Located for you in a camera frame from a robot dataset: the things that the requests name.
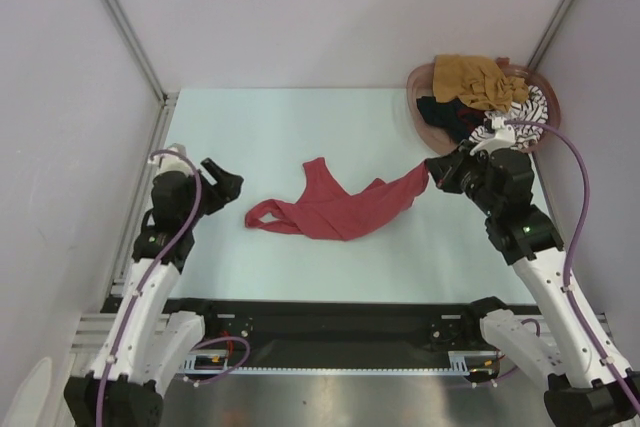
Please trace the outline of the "red tank top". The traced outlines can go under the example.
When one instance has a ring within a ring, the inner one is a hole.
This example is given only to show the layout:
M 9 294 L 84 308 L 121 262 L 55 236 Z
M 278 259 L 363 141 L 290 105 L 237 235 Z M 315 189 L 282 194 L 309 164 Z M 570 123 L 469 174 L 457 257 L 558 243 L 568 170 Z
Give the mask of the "red tank top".
M 303 171 L 306 184 L 297 201 L 264 200 L 246 213 L 245 226 L 314 240 L 351 241 L 408 210 L 429 182 L 426 165 L 421 163 L 396 180 L 376 178 L 362 191 L 350 194 L 322 157 L 304 163 Z

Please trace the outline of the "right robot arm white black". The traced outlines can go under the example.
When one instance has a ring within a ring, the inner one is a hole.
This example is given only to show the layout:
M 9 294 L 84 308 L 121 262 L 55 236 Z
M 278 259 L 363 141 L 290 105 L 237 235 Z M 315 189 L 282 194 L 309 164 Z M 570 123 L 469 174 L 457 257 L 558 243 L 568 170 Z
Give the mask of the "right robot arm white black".
M 486 216 L 490 243 L 536 301 L 554 344 L 526 328 L 499 299 L 471 305 L 461 323 L 473 348 L 504 353 L 543 392 L 556 426 L 613 426 L 639 414 L 639 374 L 604 331 L 578 282 L 565 270 L 563 240 L 533 202 L 528 155 L 474 152 L 468 143 L 425 162 L 443 192 L 463 194 Z

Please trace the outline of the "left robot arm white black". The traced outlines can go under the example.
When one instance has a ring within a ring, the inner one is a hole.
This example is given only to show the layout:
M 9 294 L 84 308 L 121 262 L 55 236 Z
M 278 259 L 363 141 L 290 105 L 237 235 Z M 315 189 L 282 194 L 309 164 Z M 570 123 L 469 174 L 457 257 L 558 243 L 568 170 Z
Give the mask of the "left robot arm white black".
M 87 373 L 70 376 L 64 389 L 77 426 L 159 425 L 180 365 L 221 334 L 215 313 L 202 304 L 170 314 L 161 334 L 156 325 L 195 245 L 197 223 L 235 201 L 244 180 L 209 158 L 195 166 L 170 149 L 151 161 L 158 170 L 120 306 Z

